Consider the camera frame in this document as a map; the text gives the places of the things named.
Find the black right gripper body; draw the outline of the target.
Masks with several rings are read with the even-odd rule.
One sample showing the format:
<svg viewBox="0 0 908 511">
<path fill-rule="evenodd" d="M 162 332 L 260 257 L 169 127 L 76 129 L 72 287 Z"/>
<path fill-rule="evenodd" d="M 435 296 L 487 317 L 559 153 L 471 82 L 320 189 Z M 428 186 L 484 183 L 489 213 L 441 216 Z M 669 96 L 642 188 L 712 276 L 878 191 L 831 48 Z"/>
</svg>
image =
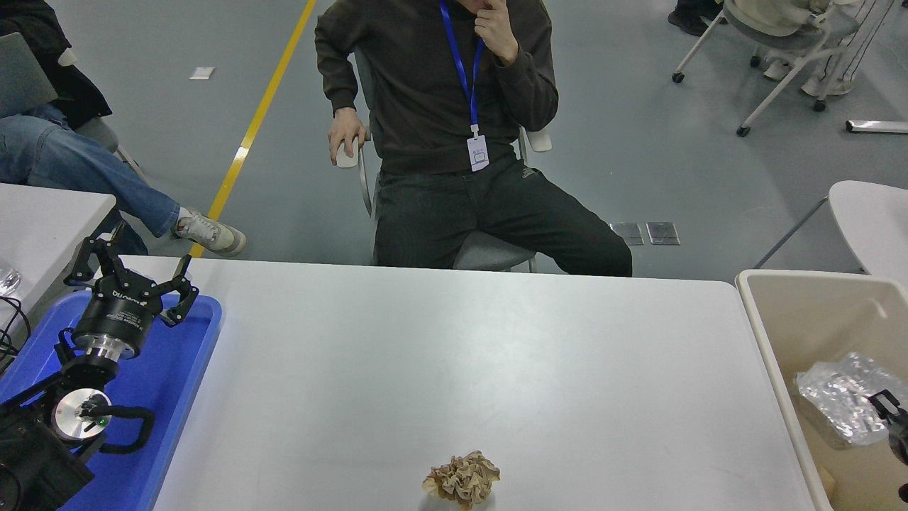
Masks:
<svg viewBox="0 0 908 511">
<path fill-rule="evenodd" d="M 888 419 L 888 443 L 899 462 L 907 466 L 907 419 L 891 415 Z"/>
</svg>

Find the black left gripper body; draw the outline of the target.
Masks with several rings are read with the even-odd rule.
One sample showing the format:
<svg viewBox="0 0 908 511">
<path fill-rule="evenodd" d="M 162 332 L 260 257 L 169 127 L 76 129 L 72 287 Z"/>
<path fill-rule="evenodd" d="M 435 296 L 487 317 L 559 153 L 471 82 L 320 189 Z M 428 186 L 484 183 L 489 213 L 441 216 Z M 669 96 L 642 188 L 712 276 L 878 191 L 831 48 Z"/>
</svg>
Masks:
<svg viewBox="0 0 908 511">
<path fill-rule="evenodd" d="M 74 328 L 74 344 L 82 350 L 106 336 L 125 343 L 130 350 L 141 350 L 150 333 L 162 300 L 152 293 L 156 282 L 137 274 L 120 282 L 116 275 L 97 279 L 93 297 Z"/>
</svg>

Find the person's right hand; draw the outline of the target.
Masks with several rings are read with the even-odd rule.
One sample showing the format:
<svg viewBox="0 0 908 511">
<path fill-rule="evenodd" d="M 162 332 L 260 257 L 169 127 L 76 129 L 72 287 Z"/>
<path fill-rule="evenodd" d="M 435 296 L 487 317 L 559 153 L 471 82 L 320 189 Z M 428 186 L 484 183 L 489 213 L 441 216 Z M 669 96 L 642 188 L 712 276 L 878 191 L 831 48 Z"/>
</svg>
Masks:
<svg viewBox="0 0 908 511">
<path fill-rule="evenodd" d="M 354 107 L 337 108 L 328 129 L 328 151 L 331 164 L 353 161 L 364 146 L 367 129 Z"/>
</svg>

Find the person's left hand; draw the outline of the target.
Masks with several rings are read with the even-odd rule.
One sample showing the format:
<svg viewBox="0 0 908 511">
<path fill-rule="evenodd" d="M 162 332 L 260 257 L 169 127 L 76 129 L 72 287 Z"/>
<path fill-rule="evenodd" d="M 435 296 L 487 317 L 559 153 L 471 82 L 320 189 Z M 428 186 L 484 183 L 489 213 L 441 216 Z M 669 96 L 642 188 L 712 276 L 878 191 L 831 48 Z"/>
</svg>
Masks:
<svg viewBox="0 0 908 511">
<path fill-rule="evenodd" d="M 511 67 L 518 60 L 520 46 L 511 26 L 506 1 L 480 1 L 476 10 L 475 33 L 502 62 L 502 67 Z"/>
</svg>

